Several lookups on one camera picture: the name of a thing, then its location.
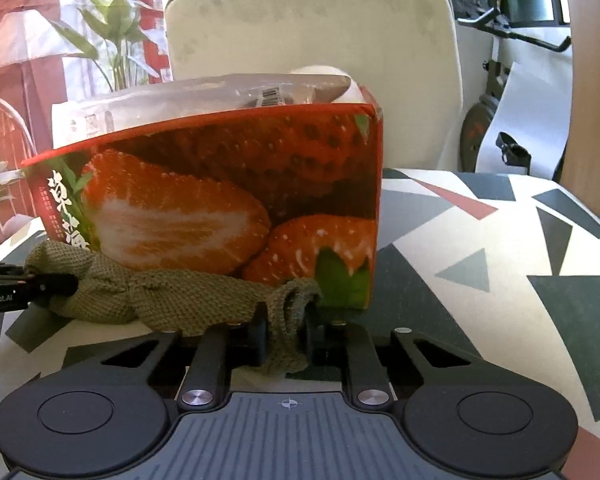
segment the wooden panel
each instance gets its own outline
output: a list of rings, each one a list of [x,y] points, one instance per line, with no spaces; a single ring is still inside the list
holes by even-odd
[[[568,0],[573,105],[560,183],[600,217],[600,0]]]

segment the knitted fabric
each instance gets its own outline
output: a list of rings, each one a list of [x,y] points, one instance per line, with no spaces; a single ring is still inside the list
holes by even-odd
[[[30,272],[68,272],[78,277],[71,297],[54,296],[49,309],[63,317],[94,323],[124,324],[140,319],[154,331],[202,335],[215,323],[247,321],[259,301],[269,313],[269,355],[266,373],[304,369],[296,335],[305,306],[317,299],[314,280],[299,278],[273,288],[193,270],[134,272],[104,254],[48,240],[26,261]]]

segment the white paper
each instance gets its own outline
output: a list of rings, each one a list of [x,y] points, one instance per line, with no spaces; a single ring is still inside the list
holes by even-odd
[[[532,176],[551,180],[564,153],[571,120],[571,88],[554,86],[514,63],[493,121],[482,140],[476,173],[519,173],[496,146],[506,132],[531,154]]]

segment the patterned fabric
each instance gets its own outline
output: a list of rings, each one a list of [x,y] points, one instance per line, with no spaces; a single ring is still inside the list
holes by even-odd
[[[555,182],[522,175],[385,170],[380,207],[373,300],[354,319],[373,335],[410,327],[555,388],[580,423],[563,474],[600,480],[600,221]],[[36,307],[0,315],[0,400],[147,331]]]
[[[80,286],[68,298],[55,296],[48,309],[62,319],[125,324],[136,318],[156,332],[202,336],[216,323],[247,320],[264,301],[269,313],[269,354],[262,371],[295,372],[307,366],[298,351],[304,310],[320,296],[309,278],[273,287],[231,276],[185,269],[133,272],[97,251],[47,240],[26,261],[27,271],[68,272]]]

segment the crosshair mark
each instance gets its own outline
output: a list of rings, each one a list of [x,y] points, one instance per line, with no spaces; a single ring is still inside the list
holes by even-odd
[[[301,404],[301,402],[298,402],[295,399],[288,398],[283,400],[282,402],[279,402],[279,404],[281,404],[283,408],[291,410],[292,408],[295,408],[298,404]]]

